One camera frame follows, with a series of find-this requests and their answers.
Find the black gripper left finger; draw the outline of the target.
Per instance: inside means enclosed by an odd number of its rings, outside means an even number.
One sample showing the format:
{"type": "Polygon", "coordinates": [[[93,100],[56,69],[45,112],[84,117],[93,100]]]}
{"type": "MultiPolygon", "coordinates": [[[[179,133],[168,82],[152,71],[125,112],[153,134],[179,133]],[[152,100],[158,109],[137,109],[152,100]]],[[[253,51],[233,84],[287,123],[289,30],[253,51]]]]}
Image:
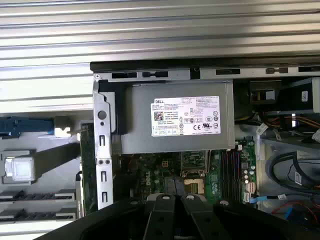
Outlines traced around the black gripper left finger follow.
{"type": "Polygon", "coordinates": [[[171,240],[176,197],[155,193],[129,198],[39,237],[41,240],[171,240]]]}

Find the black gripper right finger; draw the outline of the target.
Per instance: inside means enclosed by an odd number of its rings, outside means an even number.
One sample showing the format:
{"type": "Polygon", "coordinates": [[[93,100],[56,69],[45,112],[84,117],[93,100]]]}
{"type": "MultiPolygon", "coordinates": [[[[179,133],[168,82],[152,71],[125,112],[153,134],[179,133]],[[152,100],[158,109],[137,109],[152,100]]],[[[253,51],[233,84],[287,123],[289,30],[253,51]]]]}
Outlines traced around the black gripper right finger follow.
{"type": "Polygon", "coordinates": [[[320,233],[290,223],[247,204],[199,194],[180,198],[197,240],[318,240],[320,233]]]}

